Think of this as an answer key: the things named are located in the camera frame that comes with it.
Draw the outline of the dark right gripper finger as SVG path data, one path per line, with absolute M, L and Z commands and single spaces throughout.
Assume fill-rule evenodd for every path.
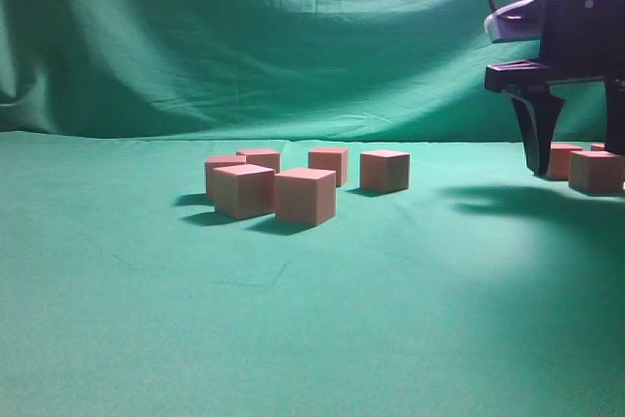
M 625 153 L 625 101 L 624 79 L 610 78 L 604 83 L 606 104 L 606 126 L 604 148 L 606 151 Z

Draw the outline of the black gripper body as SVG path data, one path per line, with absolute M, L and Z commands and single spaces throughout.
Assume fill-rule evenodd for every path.
M 486 90 L 597 80 L 624 69 L 624 0 L 545 1 L 538 56 L 489 65 Z

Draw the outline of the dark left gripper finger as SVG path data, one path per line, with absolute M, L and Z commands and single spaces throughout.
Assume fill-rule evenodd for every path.
M 508 91 L 519 122 L 526 167 L 538 177 L 548 173 L 551 143 L 564 100 L 548 85 Z

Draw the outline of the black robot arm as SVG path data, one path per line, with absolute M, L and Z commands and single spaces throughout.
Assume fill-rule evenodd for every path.
M 521 129 L 526 166 L 548 172 L 550 146 L 564 101 L 555 84 L 604 84 L 604 145 L 624 152 L 624 0 L 520 0 L 493 9 L 484 30 L 494 43 L 537 40 L 537 58 L 493 64 L 484 87 L 508 95 Z

